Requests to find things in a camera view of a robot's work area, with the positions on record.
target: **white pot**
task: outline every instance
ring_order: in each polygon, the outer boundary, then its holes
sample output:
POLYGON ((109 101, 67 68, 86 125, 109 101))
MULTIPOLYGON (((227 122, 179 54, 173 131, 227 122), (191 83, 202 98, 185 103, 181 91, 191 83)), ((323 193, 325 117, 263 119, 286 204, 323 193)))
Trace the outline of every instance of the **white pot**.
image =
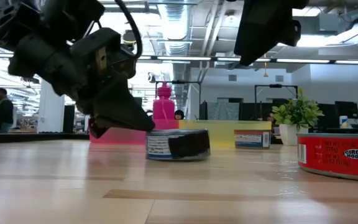
POLYGON ((285 146, 296 146, 298 144, 297 133, 306 134, 309 129, 302 128, 296 131, 296 125, 280 124, 280 136, 285 146))

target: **black robotic arm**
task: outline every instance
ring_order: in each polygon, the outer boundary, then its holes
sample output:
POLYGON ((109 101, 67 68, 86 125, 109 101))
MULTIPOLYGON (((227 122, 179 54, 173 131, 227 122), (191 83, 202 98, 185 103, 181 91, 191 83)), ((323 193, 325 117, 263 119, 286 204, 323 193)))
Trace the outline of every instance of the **black robotic arm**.
POLYGON ((128 90, 142 41, 124 3, 116 2, 137 38, 135 55, 112 29, 100 27, 88 35, 104 13, 97 0, 46 0, 41 10, 35 0, 0 0, 0 47, 14 52, 9 74, 38 74, 56 94, 75 100, 82 113, 91 115, 89 128, 96 138, 110 127, 155 127, 128 90))

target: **yellow container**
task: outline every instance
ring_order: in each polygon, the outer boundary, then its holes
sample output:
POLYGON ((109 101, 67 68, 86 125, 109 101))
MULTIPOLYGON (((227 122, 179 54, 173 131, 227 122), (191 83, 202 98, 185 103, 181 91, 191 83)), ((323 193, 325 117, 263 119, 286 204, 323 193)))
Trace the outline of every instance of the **yellow container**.
POLYGON ((181 120, 179 128, 208 129, 211 147, 234 149, 234 130, 267 130, 272 128, 272 123, 270 121, 181 120))

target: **green plant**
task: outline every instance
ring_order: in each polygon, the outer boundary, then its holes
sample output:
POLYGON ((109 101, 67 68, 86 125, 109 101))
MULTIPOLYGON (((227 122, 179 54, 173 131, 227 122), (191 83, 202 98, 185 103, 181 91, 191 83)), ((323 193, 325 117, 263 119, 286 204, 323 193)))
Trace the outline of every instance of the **green plant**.
POLYGON ((288 100, 288 103, 280 107, 273 107, 275 124, 296 125, 296 130, 299 131, 301 127, 314 127, 318 117, 324 116, 314 100, 308 100, 303 96, 301 88, 299 88, 298 96, 297 100, 288 100))

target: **potted plant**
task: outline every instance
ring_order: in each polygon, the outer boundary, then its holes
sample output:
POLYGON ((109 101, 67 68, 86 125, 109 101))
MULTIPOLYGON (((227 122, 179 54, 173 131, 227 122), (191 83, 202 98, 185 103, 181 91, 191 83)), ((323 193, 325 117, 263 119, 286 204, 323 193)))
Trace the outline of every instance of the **potted plant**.
POLYGON ((275 124, 280 125, 280 135, 283 144, 296 146, 297 133, 308 133, 313 128, 319 116, 324 116, 314 100, 308 100, 303 96, 303 90, 299 88, 297 100, 288 100, 288 103, 280 107, 273 106, 275 124))

